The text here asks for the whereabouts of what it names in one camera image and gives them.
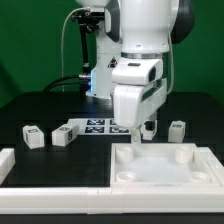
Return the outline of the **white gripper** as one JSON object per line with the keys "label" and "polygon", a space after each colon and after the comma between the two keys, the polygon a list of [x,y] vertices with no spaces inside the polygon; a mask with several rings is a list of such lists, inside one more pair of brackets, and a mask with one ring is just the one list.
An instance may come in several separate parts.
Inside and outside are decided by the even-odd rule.
{"label": "white gripper", "polygon": [[157,114],[155,113],[166,101],[166,80],[160,79],[146,86],[117,84],[113,95],[115,123],[130,131],[131,143],[141,143],[138,128],[146,122],[146,130],[155,132]]}

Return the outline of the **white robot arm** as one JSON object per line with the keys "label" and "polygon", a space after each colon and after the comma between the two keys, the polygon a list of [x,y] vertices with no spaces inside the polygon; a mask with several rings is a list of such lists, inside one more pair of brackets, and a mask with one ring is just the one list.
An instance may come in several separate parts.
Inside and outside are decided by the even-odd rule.
{"label": "white robot arm", "polygon": [[165,72],[172,45],[194,27],[191,0],[76,0],[80,33],[96,35],[97,63],[84,63],[90,75],[87,96],[113,106],[115,124],[131,141],[157,132],[157,110],[174,85]]}

